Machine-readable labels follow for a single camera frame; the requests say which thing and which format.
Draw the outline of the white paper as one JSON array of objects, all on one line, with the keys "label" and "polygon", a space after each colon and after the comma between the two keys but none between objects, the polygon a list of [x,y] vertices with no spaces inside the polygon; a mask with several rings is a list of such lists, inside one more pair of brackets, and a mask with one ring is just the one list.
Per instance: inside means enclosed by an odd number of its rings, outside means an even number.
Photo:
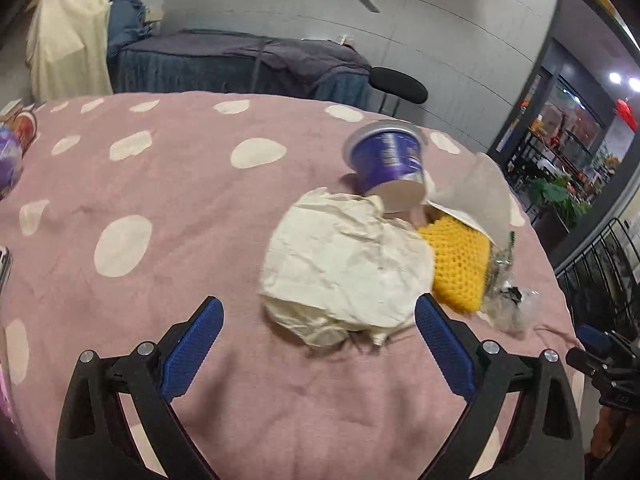
[{"label": "white paper", "polygon": [[259,293],[273,322],[311,348],[352,333],[381,347],[413,325],[434,277],[434,250],[409,222],[385,217],[378,196],[316,188],[273,231]]}]

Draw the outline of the clear plastic wrapper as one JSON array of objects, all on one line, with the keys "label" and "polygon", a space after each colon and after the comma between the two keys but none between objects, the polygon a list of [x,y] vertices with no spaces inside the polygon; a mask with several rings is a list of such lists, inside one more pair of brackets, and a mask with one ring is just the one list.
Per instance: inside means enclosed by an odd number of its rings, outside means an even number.
[{"label": "clear plastic wrapper", "polygon": [[506,247],[491,251],[480,313],[500,332],[522,338],[537,314],[539,292],[514,283],[514,246],[511,231]]}]

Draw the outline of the yellow crocheted cloth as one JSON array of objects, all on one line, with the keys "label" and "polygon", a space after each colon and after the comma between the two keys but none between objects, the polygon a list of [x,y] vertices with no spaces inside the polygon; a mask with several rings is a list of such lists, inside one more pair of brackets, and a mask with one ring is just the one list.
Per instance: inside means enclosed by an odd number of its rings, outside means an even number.
[{"label": "yellow crocheted cloth", "polygon": [[432,294],[436,300],[459,313],[480,310],[489,266],[489,238],[448,214],[421,226],[418,233],[434,252]]}]

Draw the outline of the green potted plant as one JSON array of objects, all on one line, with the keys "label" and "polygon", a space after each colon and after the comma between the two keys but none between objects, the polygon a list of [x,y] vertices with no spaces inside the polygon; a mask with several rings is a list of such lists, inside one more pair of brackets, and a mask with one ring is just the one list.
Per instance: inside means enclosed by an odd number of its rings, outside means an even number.
[{"label": "green potted plant", "polygon": [[565,178],[536,178],[529,182],[527,194],[538,211],[553,211],[567,227],[574,229],[591,209],[590,203],[577,195],[572,182]]}]

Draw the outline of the grey paper lid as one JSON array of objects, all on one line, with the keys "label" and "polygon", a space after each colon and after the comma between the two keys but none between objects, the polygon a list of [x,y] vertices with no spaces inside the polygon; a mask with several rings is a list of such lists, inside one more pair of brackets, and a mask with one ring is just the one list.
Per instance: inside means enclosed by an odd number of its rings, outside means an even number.
[{"label": "grey paper lid", "polygon": [[425,200],[427,205],[482,232],[498,248],[506,248],[509,243],[510,190],[501,170],[487,155],[477,154],[462,177],[444,188],[435,188]]}]

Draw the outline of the purple instant noodle cup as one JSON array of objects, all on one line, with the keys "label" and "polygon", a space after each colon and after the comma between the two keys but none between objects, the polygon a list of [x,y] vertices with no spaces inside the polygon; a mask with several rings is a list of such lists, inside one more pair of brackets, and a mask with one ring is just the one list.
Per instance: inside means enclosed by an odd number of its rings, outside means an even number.
[{"label": "purple instant noodle cup", "polygon": [[426,195],[423,152],[427,140],[415,125],[382,119],[353,132],[343,145],[356,190],[378,196],[388,214],[419,206]]}]

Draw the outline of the black office chair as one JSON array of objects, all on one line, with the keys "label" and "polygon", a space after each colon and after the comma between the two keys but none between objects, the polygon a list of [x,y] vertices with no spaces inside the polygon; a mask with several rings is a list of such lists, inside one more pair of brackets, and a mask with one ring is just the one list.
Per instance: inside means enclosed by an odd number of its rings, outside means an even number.
[{"label": "black office chair", "polygon": [[381,92],[383,95],[381,104],[378,107],[378,114],[381,114],[384,110],[387,97],[390,94],[396,98],[392,116],[397,113],[401,101],[421,105],[428,99],[428,90],[422,82],[391,68],[372,67],[369,75],[369,84],[372,89]]}]

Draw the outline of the cream cloth cover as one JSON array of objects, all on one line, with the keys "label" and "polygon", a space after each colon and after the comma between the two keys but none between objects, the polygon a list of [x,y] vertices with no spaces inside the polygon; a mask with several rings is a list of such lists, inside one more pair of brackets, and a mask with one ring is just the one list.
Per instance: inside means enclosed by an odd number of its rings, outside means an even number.
[{"label": "cream cloth cover", "polygon": [[38,101],[110,96],[110,0],[40,0],[29,26],[26,65]]}]

